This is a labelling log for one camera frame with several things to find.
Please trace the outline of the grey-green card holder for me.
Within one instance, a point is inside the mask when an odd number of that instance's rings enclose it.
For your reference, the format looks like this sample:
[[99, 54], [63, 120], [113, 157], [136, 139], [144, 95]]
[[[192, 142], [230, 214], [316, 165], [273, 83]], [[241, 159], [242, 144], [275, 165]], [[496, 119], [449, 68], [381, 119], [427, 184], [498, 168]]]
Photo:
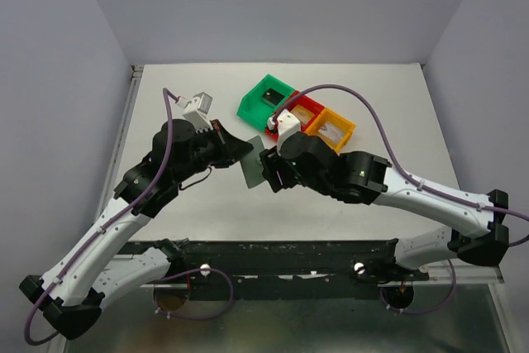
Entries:
[[260, 159], [260, 153], [265, 147], [260, 136], [254, 136], [248, 140], [248, 143], [252, 145], [252, 151], [240, 161], [240, 164], [246, 186], [252, 189], [265, 181], [262, 175], [264, 169]]

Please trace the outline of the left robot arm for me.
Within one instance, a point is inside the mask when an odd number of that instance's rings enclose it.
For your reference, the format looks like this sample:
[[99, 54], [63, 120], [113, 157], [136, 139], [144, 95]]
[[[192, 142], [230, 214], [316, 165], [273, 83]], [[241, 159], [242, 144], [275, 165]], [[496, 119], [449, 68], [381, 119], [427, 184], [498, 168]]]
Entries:
[[129, 239], [172, 200], [185, 180], [207, 169], [224, 169], [253, 150], [218, 120], [196, 131], [184, 119], [165, 122], [141, 162], [127, 172], [99, 219], [74, 248], [43, 275], [27, 275], [19, 289], [41, 311], [56, 335], [74, 340], [99, 319], [116, 298], [147, 281], [177, 281], [183, 262], [170, 243], [149, 249], [121, 270], [108, 263]]

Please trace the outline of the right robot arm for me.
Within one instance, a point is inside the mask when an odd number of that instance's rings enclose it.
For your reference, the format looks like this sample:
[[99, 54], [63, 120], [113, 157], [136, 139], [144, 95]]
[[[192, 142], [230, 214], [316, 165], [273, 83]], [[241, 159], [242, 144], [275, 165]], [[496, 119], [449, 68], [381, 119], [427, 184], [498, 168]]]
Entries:
[[260, 161], [274, 192], [300, 185], [343, 203], [397, 208], [439, 222], [435, 231], [398, 240], [394, 252], [381, 258], [388, 279], [453, 258], [494, 267], [508, 250], [508, 228], [495, 214], [508, 205], [504, 192], [467, 193], [415, 179], [384, 157], [361, 150], [337, 154], [321, 138], [303, 132], [261, 151]]

